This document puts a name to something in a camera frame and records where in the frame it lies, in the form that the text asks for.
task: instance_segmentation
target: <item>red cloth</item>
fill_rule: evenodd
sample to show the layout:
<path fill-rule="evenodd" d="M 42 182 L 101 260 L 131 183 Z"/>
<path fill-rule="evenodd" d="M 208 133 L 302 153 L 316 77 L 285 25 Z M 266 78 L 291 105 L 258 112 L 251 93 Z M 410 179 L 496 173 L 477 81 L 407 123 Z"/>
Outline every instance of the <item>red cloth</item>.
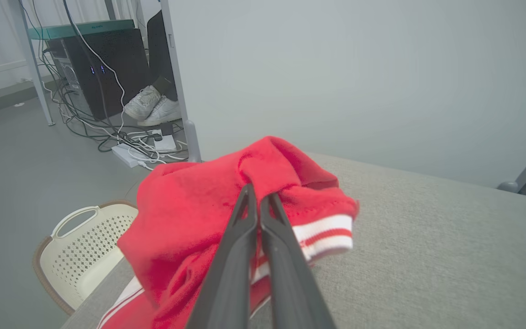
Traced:
<path fill-rule="evenodd" d="M 206 163 L 159 165 L 141 183 L 138 216 L 117 242 L 144 292 L 126 305 L 120 298 L 122 305 L 118 301 L 100 327 L 183 328 L 247 183 L 258 204 L 278 192 L 307 260 L 352 247 L 358 202 L 344 195 L 334 175 L 285 140 L 263 138 Z M 269 280 L 261 280 L 268 274 L 264 255 L 257 265 L 252 309 L 269 296 Z"/>

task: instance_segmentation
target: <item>white shoe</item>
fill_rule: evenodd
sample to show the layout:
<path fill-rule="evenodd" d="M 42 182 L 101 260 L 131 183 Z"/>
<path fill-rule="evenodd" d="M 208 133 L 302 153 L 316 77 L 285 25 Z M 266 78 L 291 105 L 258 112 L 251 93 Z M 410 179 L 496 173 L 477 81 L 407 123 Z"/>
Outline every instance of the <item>white shoe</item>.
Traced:
<path fill-rule="evenodd" d="M 140 121 L 137 124 L 143 127 L 151 127 L 180 118 L 182 118 L 182 112 L 180 112 L 178 102 L 174 102 L 167 99 L 166 96 L 162 96 L 161 100 L 159 100 L 159 103 L 152 111 L 152 114 L 150 114 L 147 119 Z"/>
<path fill-rule="evenodd" d="M 159 91 L 154 86 L 148 85 L 123 107 L 123 111 L 135 120 L 144 120 L 152 113 L 160 98 Z"/>

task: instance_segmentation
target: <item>white plastic basket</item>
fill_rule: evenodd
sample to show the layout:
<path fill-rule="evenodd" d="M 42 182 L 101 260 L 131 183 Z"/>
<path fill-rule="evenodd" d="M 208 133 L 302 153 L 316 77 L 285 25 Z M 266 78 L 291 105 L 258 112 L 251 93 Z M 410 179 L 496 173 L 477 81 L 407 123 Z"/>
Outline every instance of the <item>white plastic basket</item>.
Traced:
<path fill-rule="evenodd" d="M 58 235 L 66 223 L 87 211 L 94 211 L 94 215 Z M 117 240 L 136 216 L 137 208 L 125 200 L 81 208 L 62 219 L 37 248 L 34 271 L 67 313 L 72 314 L 123 258 Z"/>

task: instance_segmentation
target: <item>computer tower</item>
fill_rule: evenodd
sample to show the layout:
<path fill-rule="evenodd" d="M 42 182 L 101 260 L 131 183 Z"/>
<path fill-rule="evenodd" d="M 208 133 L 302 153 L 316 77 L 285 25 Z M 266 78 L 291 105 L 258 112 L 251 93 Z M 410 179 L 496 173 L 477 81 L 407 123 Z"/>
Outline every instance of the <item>computer tower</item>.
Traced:
<path fill-rule="evenodd" d="M 117 72 L 125 90 L 123 104 L 127 104 L 141 89 L 152 83 L 142 36 L 138 29 L 122 29 L 83 35 L 86 43 Z M 80 36 L 48 40 L 48 48 L 58 70 L 66 78 L 67 99 L 73 106 L 95 119 L 118 114 L 121 106 L 121 88 L 115 75 L 88 48 L 93 65 L 86 58 Z M 105 94 L 106 114 L 100 88 Z"/>

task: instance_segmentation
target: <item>gray tabletop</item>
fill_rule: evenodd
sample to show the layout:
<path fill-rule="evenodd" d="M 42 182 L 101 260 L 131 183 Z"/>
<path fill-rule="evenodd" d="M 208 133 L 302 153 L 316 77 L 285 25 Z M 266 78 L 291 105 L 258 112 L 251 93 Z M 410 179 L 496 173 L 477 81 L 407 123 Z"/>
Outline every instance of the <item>gray tabletop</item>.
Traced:
<path fill-rule="evenodd" d="M 312 158 L 361 202 L 353 250 L 314 269 L 339 328 L 526 328 L 526 196 Z M 63 328 L 95 328 L 132 276 L 121 261 Z"/>

